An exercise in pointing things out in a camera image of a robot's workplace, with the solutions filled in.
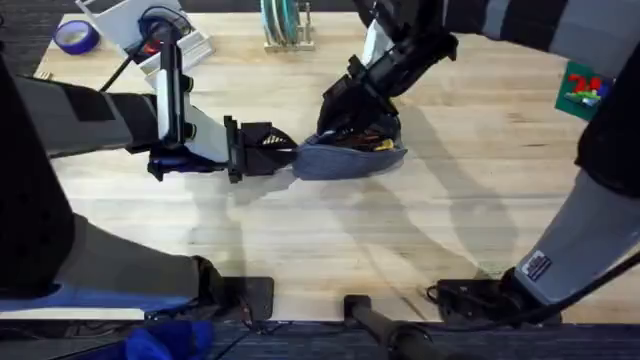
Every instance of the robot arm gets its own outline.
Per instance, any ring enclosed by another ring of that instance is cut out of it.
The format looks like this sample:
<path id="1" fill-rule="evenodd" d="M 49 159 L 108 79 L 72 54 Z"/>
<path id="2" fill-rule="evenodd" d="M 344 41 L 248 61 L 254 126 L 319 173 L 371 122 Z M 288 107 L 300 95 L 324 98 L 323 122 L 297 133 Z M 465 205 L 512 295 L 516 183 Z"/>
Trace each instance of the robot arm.
<path id="1" fill-rule="evenodd" d="M 455 59 L 457 41 L 448 31 L 559 54 L 617 77 L 580 140 L 576 163 L 582 172 L 575 187 L 536 246 L 500 281 L 441 280 L 431 288 L 428 295 L 446 322 L 500 322 L 558 304 L 591 287 L 640 240 L 640 169 L 634 156 L 640 123 L 629 116 L 635 111 L 634 94 L 640 92 L 640 2 L 356 4 L 368 27 L 366 65 L 352 57 L 349 75 L 324 94 L 318 135 L 325 141 L 341 131 L 361 131 L 379 114 L 398 115 L 391 97 L 442 58 Z M 350 92 L 359 94 L 358 101 Z"/>
<path id="2" fill-rule="evenodd" d="M 229 170 L 267 175 L 294 160 L 295 142 L 271 123 L 220 124 L 189 102 L 193 80 L 182 74 L 180 49 L 167 42 L 156 95 L 110 94 L 91 88 L 15 77 L 14 82 L 49 157 L 104 149 L 149 152 L 148 171 L 164 174 Z M 276 137 L 278 142 L 264 141 Z"/>

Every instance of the dark floor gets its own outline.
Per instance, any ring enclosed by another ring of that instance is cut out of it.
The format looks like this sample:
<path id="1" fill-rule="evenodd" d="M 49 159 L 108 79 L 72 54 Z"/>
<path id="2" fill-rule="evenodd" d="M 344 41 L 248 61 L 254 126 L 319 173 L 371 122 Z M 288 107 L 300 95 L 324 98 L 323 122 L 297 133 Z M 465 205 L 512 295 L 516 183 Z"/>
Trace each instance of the dark floor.
<path id="1" fill-rule="evenodd" d="M 111 0 L 98 1 L 101 4 Z M 256 11 L 258 1 L 182 0 L 191 12 Z M 318 11 L 351 10 L 348 0 L 312 0 Z M 78 12 L 73 0 L 2 0 L 0 14 L 5 18 L 0 40 L 4 56 L 13 72 L 29 75 L 36 69 L 51 34 L 62 14 Z M 323 325 L 302 324 L 283 329 L 278 336 L 250 336 L 229 353 L 226 359 L 364 359 L 382 358 L 382 352 L 362 332 L 332 337 L 309 337 L 309 332 L 326 331 Z M 242 331 L 238 324 L 216 328 L 216 351 L 229 344 Z M 488 359 L 640 359 L 639 326 L 564 326 L 557 330 L 494 331 L 476 334 L 434 334 L 438 344 Z M 1 359 L 46 359 L 55 353 L 67 353 L 99 344 L 105 340 L 40 340 L 28 345 L 19 342 L 0 344 Z"/>
<path id="2" fill-rule="evenodd" d="M 246 329 L 237 323 L 215 328 L 213 359 Z M 224 357 L 226 360 L 383 360 L 385 352 L 363 331 L 318 336 L 336 327 L 296 324 L 274 336 L 251 335 Z M 637 360 L 640 327 L 625 325 L 571 326 L 560 329 L 503 330 L 485 333 L 432 333 L 443 348 L 482 355 L 487 360 Z M 40 340 L 0 343 L 3 360 L 40 360 L 111 342 L 109 339 Z"/>

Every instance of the white plastic part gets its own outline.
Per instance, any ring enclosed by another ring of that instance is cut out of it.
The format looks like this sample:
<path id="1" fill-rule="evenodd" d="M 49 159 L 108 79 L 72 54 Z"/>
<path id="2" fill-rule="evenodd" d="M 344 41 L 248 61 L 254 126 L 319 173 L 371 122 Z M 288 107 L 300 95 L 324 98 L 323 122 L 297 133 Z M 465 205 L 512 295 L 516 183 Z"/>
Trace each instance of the white plastic part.
<path id="1" fill-rule="evenodd" d="M 158 139 L 164 139 L 169 133 L 169 79 L 167 70 L 160 69 L 156 74 L 156 102 L 158 119 Z"/>
<path id="2" fill-rule="evenodd" d="M 362 63 L 369 67 L 391 50 L 393 41 L 385 34 L 382 26 L 377 20 L 373 20 L 367 29 L 367 37 L 364 40 L 364 50 L 362 52 Z"/>
<path id="3" fill-rule="evenodd" d="M 101 13 L 93 13 L 88 5 L 101 0 L 76 0 L 76 5 L 84 12 L 93 26 L 107 40 L 117 45 L 118 52 L 127 56 L 125 49 L 135 46 L 142 40 L 138 19 L 145 10 L 152 6 L 165 6 L 183 15 L 191 24 L 193 31 L 178 40 L 178 46 L 182 50 L 182 70 L 189 69 L 200 63 L 204 58 L 213 54 L 209 35 L 198 29 L 182 11 L 178 0 L 122 0 Z M 155 54 L 145 61 L 137 64 L 145 75 L 147 82 L 155 88 L 155 74 L 160 69 L 160 54 Z"/>
<path id="4" fill-rule="evenodd" d="M 185 119 L 196 127 L 195 138 L 186 142 L 189 151 L 215 162 L 227 162 L 227 128 L 193 107 L 188 96 L 184 99 L 184 111 Z"/>

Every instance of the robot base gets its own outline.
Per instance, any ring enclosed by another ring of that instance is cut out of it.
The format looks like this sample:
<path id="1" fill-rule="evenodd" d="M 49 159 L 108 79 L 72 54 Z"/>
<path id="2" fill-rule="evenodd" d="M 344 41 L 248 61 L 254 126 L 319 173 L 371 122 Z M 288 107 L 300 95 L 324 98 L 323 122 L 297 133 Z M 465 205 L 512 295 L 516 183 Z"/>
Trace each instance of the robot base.
<path id="1" fill-rule="evenodd" d="M 347 325 L 352 325 L 356 320 L 353 316 L 353 309 L 362 306 L 371 309 L 371 298 L 367 295 L 347 295 L 343 301 L 344 321 Z"/>
<path id="2" fill-rule="evenodd" d="M 273 314 L 274 281 L 270 277 L 223 277 L 215 302 L 200 297 L 186 307 L 149 312 L 145 320 L 265 321 Z"/>
<path id="3" fill-rule="evenodd" d="M 535 310 L 539 304 L 518 292 L 504 289 L 503 280 L 440 280 L 427 289 L 426 297 L 438 306 L 447 325 L 467 327 L 501 321 L 523 312 Z M 562 315 L 547 319 L 532 319 L 530 324 L 555 326 Z M 522 324 L 511 324 L 520 327 Z"/>

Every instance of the blue fabric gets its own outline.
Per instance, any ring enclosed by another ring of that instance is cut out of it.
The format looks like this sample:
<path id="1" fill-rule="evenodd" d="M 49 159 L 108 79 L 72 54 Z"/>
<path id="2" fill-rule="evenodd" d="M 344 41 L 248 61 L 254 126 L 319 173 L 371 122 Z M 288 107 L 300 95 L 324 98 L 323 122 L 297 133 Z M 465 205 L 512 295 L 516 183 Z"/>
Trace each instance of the blue fabric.
<path id="1" fill-rule="evenodd" d="M 354 149 L 318 145 L 312 135 L 297 150 L 293 174 L 302 180 L 353 179 L 372 175 L 398 163 L 407 153 L 398 138 L 390 150 L 364 152 Z"/>
<path id="2" fill-rule="evenodd" d="M 80 359 L 204 360 L 211 352 L 213 339 L 211 322 L 171 321 L 136 329 L 126 340 Z"/>

